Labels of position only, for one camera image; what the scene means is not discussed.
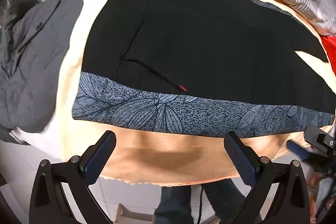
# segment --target red cloth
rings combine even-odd
[[[321,37],[321,40],[336,75],[336,37]]]

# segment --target floral trim panel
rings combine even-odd
[[[206,137],[235,131],[240,138],[331,125],[335,115],[291,105],[254,105],[132,89],[81,72],[73,118],[117,127]]]

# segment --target button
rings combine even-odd
[[[37,26],[36,26],[36,30],[41,30],[41,28],[42,28],[42,25],[43,25],[43,23],[42,22],[40,22]]]

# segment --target person's leg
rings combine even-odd
[[[220,224],[226,224],[241,207],[245,197],[231,179],[210,182],[203,186],[216,216],[221,220]],[[260,222],[261,217],[258,215],[254,223]]]
[[[190,186],[162,187],[154,224],[194,224],[190,207]]]

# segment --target bolt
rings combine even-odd
[[[300,162],[298,160],[293,160],[293,165],[296,167],[300,166]]]
[[[267,163],[269,163],[269,158],[267,158],[267,157],[265,157],[265,156],[262,156],[262,157],[260,158],[260,161],[261,161],[262,163],[264,163],[264,164],[267,164]]]
[[[46,166],[47,163],[48,163],[48,160],[42,160],[42,161],[40,162],[40,165],[41,165],[41,166]]]
[[[73,163],[76,163],[76,162],[78,162],[79,161],[79,156],[73,156],[72,158],[71,158],[71,162],[73,162]]]

